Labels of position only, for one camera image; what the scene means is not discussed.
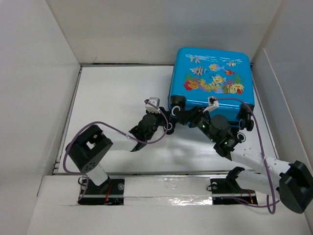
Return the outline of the blue kids suitcase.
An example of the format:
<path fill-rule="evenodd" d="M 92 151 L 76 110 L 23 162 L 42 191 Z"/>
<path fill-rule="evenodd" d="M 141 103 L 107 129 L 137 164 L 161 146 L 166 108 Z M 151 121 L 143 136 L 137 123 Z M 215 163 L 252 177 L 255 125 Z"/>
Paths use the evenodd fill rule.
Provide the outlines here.
<path fill-rule="evenodd" d="M 185 110 L 204 109 L 211 96 L 219 102 L 211 117 L 221 115 L 233 128 L 253 130 L 255 101 L 249 57 L 242 52 L 182 47 L 174 63 L 169 110 L 178 101 Z"/>

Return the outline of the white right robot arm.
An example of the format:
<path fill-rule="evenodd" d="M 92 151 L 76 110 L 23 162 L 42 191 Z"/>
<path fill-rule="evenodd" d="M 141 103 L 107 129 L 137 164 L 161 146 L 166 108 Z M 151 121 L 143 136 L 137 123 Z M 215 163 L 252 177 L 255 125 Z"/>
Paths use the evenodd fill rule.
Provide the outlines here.
<path fill-rule="evenodd" d="M 238 134 L 231 130 L 224 116 L 211 117 L 208 110 L 196 106 L 186 111 L 175 106 L 171 113 L 179 123 L 199 128 L 214 143 L 219 156 L 255 170 L 254 173 L 243 167 L 231 170 L 227 175 L 227 189 L 230 192 L 259 191 L 280 200 L 289 210 L 303 213 L 313 200 L 313 176 L 307 166 L 300 161 L 289 163 L 265 157 L 248 147 L 235 150 L 235 146 L 242 143 Z"/>

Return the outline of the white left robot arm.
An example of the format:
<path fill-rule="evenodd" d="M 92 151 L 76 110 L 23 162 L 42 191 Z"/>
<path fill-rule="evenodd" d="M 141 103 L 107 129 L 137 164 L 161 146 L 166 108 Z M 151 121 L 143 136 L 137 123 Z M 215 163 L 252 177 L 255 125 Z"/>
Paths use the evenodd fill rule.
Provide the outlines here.
<path fill-rule="evenodd" d="M 100 165 L 104 156 L 109 151 L 136 152 L 148 144 L 160 141 L 164 135 L 152 140 L 160 126 L 164 128 L 164 133 L 173 128 L 170 123 L 170 112 L 163 107 L 157 108 L 155 113 L 146 112 L 129 133 L 124 133 L 104 122 L 89 123 L 65 147 L 64 171 L 86 177 L 85 189 L 92 185 L 98 194 L 104 194 L 111 184 L 110 177 Z"/>

